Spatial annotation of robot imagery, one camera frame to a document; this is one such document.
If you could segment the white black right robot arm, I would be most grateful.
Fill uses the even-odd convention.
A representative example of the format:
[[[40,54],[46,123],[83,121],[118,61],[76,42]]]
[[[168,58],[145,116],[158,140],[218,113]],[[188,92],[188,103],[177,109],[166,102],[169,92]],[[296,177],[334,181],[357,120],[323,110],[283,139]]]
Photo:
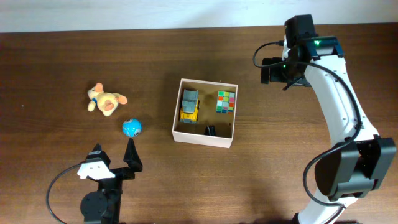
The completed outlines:
[[[350,205],[381,186],[396,145],[392,138],[380,137],[367,119],[336,37],[286,35],[276,44],[284,48],[282,57],[262,61],[262,82],[312,87],[331,141],[331,148],[304,169],[302,182],[310,202],[293,222],[334,223]]]

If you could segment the yellow grey toy truck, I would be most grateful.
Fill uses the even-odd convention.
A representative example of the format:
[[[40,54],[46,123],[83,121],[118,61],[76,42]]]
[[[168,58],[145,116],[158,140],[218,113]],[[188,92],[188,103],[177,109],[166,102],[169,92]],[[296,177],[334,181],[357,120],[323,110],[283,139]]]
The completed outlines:
[[[179,121],[187,124],[197,124],[199,107],[198,90],[185,89],[183,91]]]

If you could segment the black round cap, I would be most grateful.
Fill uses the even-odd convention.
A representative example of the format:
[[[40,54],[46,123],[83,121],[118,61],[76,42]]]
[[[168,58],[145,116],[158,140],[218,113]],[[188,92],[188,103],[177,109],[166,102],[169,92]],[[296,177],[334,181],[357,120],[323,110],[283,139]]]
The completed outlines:
[[[215,129],[215,126],[214,126],[214,125],[208,125],[208,126],[206,126],[204,135],[207,135],[207,136],[216,136],[216,129]]]

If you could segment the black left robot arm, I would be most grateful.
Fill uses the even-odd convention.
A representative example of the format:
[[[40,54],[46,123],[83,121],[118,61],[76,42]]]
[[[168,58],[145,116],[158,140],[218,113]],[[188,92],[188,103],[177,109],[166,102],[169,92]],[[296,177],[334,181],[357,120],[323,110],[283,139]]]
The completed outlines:
[[[98,183],[96,191],[86,194],[80,204],[85,223],[119,223],[123,182],[135,179],[143,169],[133,139],[129,139],[123,161],[126,167],[111,169],[110,158],[97,144],[81,164],[77,174],[81,179]]]

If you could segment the yellow plush toy animal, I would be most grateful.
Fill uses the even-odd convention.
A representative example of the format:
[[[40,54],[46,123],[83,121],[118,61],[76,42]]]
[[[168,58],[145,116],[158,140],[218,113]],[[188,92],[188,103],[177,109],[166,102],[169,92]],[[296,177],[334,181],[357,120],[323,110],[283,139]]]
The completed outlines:
[[[128,103],[127,98],[119,93],[105,92],[102,83],[97,83],[94,87],[87,91],[90,102],[87,110],[92,112],[98,108],[106,117],[111,116],[118,105]]]

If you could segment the white cardboard box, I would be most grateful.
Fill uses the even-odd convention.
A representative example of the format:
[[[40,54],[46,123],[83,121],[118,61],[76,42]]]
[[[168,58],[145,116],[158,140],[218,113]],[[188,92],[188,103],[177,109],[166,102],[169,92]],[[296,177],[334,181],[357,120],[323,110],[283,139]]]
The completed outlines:
[[[179,112],[185,89],[198,90],[200,109],[197,124],[187,124],[179,121]],[[237,94],[238,86],[229,83],[181,79],[172,125],[174,141],[223,148],[231,147],[234,138],[236,112],[234,111],[233,114],[216,112],[216,101],[219,91],[229,91]],[[216,136],[204,135],[205,128],[208,125],[215,126]]]

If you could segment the multicoloured puzzle cube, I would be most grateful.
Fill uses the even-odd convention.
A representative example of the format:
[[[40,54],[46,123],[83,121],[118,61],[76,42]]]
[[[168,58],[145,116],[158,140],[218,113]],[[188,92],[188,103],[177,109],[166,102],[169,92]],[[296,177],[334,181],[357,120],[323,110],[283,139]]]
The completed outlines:
[[[235,103],[235,92],[219,91],[216,102],[216,112],[220,114],[233,114]]]

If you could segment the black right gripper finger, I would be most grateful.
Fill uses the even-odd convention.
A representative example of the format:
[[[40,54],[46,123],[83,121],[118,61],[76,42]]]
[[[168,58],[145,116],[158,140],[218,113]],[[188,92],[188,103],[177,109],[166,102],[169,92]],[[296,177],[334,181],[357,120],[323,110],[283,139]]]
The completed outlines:
[[[270,58],[264,58],[262,60],[262,65],[269,65],[269,64],[271,64]],[[261,68],[261,83],[268,84],[269,77],[270,77],[270,68]]]
[[[294,86],[300,79],[297,78],[295,80],[292,80],[291,82],[287,82],[287,85],[285,87],[283,87],[283,91],[286,91],[288,88]]]

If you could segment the blue toy ball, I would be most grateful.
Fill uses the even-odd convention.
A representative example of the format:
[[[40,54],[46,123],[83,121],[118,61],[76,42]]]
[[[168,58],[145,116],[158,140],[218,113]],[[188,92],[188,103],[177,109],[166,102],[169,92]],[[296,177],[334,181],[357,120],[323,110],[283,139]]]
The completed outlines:
[[[123,122],[122,131],[129,138],[133,138],[142,132],[142,124],[137,119],[128,119]]]

